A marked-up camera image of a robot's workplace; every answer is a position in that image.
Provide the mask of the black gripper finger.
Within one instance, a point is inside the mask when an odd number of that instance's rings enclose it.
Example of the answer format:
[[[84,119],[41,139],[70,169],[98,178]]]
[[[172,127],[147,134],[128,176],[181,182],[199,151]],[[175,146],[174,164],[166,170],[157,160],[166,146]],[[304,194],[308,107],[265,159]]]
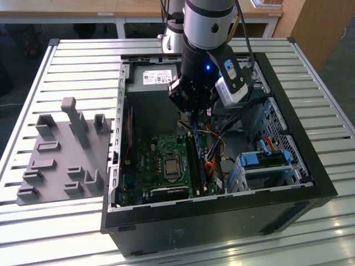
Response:
[[[168,83],[169,99],[175,104],[175,106],[182,112],[191,112],[192,105],[189,102],[189,98],[182,89],[180,79],[171,81]]]
[[[201,88],[193,100],[193,111],[201,111],[213,106],[219,99],[218,92],[214,86]]]

